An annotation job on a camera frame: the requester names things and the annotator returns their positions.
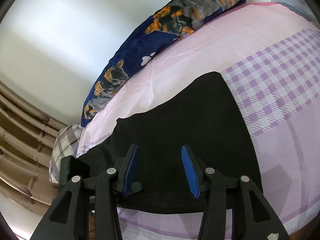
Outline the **navy orange patterned blanket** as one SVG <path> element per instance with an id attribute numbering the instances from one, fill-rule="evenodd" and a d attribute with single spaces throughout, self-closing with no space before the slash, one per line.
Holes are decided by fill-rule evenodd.
<path id="1" fill-rule="evenodd" d="M 86 127 L 157 53 L 245 1 L 171 0 L 148 17 L 124 41 L 95 81 L 84 101 L 81 126 Z"/>

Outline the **plaid pillow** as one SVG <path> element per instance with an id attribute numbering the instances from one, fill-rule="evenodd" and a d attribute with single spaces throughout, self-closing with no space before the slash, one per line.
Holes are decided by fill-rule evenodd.
<path id="1" fill-rule="evenodd" d="M 69 155 L 76 157 L 81 134 L 80 124 L 72 124 L 58 131 L 49 163 L 49 181 L 52 184 L 59 184 L 62 158 Z"/>

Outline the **purple checked bed sheet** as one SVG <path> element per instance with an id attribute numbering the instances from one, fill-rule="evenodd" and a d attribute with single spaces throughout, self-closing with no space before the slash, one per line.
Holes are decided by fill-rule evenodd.
<path id="1" fill-rule="evenodd" d="M 77 154 L 104 141 L 118 118 L 219 72 L 253 140 L 267 200 L 292 239 L 306 236 L 319 213 L 319 28 L 280 4 L 244 4 L 150 59 L 87 125 Z"/>

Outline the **black pants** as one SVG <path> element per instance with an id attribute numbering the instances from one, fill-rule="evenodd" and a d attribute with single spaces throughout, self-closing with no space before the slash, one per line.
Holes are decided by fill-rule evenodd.
<path id="1" fill-rule="evenodd" d="M 181 149 L 225 176 L 246 175 L 262 186 L 247 126 L 221 74 L 198 77 L 169 101 L 145 113 L 118 119 L 112 134 L 80 160 L 97 176 L 138 147 L 135 181 L 142 189 L 117 202 L 119 207 L 156 214 L 202 212 L 185 175 Z"/>

